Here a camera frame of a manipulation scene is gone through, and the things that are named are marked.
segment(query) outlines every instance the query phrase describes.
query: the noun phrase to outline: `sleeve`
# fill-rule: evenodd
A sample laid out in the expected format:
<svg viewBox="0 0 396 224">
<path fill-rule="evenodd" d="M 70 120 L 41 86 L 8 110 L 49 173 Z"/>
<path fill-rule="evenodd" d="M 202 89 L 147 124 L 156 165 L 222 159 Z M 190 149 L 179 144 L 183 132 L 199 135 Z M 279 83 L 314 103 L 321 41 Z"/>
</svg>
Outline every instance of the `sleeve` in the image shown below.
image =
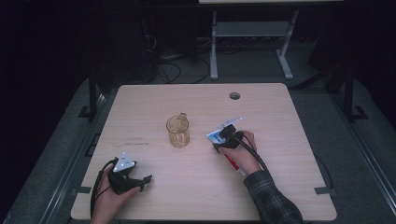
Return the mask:
<svg viewBox="0 0 396 224">
<path fill-rule="evenodd" d="M 304 223 L 297 206 L 276 188 L 263 170 L 249 175 L 244 184 L 263 223 Z"/>
</svg>

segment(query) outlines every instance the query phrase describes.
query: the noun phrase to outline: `hand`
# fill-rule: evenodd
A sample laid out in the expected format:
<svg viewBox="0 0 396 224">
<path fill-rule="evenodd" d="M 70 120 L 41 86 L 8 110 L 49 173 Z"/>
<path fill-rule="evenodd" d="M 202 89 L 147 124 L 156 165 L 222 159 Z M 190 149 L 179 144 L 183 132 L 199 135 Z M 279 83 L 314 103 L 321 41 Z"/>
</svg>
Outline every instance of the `hand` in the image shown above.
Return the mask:
<svg viewBox="0 0 396 224">
<path fill-rule="evenodd" d="M 135 187 L 126 191 L 123 194 L 116 194 L 114 190 L 110 187 L 110 183 L 108 181 L 108 173 L 113 166 L 105 169 L 102 179 L 97 190 L 97 194 L 99 195 L 96 199 L 95 207 L 93 209 L 93 215 L 91 218 L 91 223 L 109 223 L 113 217 L 117 214 L 123 204 L 125 204 L 129 199 L 134 197 L 138 192 L 140 192 L 140 187 Z"/>
<path fill-rule="evenodd" d="M 254 150 L 257 150 L 256 143 L 254 142 L 254 134 L 251 132 L 243 131 L 244 138 L 243 141 L 248 145 L 253 147 Z M 227 147 L 220 147 L 219 151 L 224 155 L 229 156 L 233 161 L 235 161 L 236 165 L 239 166 L 247 175 L 250 175 L 256 171 L 261 169 L 257 160 L 251 155 L 251 153 L 245 149 L 243 146 L 239 145 L 235 149 L 230 149 Z"/>
</svg>

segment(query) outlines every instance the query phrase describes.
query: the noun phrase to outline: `white metal stand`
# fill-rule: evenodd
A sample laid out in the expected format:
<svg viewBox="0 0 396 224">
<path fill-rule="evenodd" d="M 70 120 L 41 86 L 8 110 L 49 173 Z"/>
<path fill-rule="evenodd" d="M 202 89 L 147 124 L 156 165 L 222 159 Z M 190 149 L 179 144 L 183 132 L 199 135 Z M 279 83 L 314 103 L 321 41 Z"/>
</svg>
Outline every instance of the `white metal stand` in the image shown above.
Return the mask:
<svg viewBox="0 0 396 224">
<path fill-rule="evenodd" d="M 210 78 L 217 80 L 218 64 L 216 58 L 216 38 L 218 36 L 284 36 L 285 43 L 276 50 L 277 58 L 286 79 L 293 79 L 285 54 L 293 33 L 294 24 L 299 11 L 293 11 L 289 21 L 233 21 L 217 22 L 217 13 L 213 12 L 212 22 L 212 50 L 210 52 Z"/>
</svg>

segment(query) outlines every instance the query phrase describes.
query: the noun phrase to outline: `gray carpet floor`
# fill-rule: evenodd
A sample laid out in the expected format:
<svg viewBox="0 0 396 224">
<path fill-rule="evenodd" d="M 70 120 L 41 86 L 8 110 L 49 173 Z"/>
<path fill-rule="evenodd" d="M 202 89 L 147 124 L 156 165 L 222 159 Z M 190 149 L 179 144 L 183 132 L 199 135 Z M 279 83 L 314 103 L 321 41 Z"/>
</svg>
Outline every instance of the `gray carpet floor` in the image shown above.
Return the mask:
<svg viewBox="0 0 396 224">
<path fill-rule="evenodd" d="M 318 72 L 306 64 L 314 46 L 314 43 L 290 44 L 286 57 L 294 80 L 283 77 L 275 54 L 279 43 L 273 42 L 246 45 L 234 54 L 219 54 L 219 80 L 206 77 L 200 83 L 281 82 L 293 86 Z M 208 53 L 198 56 L 206 62 L 209 60 Z M 173 63 L 182 71 L 174 83 L 192 83 L 207 71 L 206 64 L 200 60 L 187 58 Z M 164 65 L 163 69 L 169 76 L 175 74 L 172 66 Z M 162 83 L 156 77 L 150 85 Z M 312 150 L 323 162 L 318 162 L 323 178 L 337 192 L 332 199 L 338 216 L 330 223 L 396 223 L 396 216 L 377 185 L 351 127 L 359 131 L 392 186 L 396 186 L 396 132 L 358 81 L 355 81 L 354 105 L 360 105 L 369 119 L 354 124 L 346 120 L 337 104 L 342 99 L 342 90 L 329 94 L 324 90 L 326 83 L 324 78 L 303 91 L 290 91 L 290 95 Z M 84 154 L 90 149 L 92 139 L 102 131 L 117 90 L 115 87 L 104 95 L 95 120 L 88 122 L 78 118 L 80 109 L 89 103 L 88 81 L 81 83 L 10 210 L 9 223 L 89 223 L 72 219 L 70 210 L 91 160 Z M 114 223 L 145 222 L 115 220 Z"/>
</svg>

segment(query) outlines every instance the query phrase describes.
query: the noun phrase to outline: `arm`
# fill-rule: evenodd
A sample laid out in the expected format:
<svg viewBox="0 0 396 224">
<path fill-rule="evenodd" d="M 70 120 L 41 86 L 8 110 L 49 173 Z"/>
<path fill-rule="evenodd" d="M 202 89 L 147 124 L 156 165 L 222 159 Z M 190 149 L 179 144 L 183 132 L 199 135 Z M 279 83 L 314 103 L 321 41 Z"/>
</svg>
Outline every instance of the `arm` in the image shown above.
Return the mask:
<svg viewBox="0 0 396 224">
<path fill-rule="evenodd" d="M 136 187 L 126 191 L 123 194 L 116 194 L 110 187 L 108 182 L 108 172 L 113 166 L 108 167 L 103 173 L 99 188 L 96 195 L 95 208 L 91 218 L 92 224 L 105 224 L 109 223 L 113 217 L 117 214 L 123 204 L 129 199 L 134 197 L 140 192 L 140 187 Z"/>
<path fill-rule="evenodd" d="M 254 134 L 244 132 L 244 142 L 256 149 Z M 247 174 L 244 184 L 262 221 L 268 223 L 303 223 L 297 206 L 286 198 L 275 186 L 274 181 L 260 167 L 256 159 L 242 146 L 236 149 L 221 147 L 223 154 L 231 157 Z"/>
</svg>

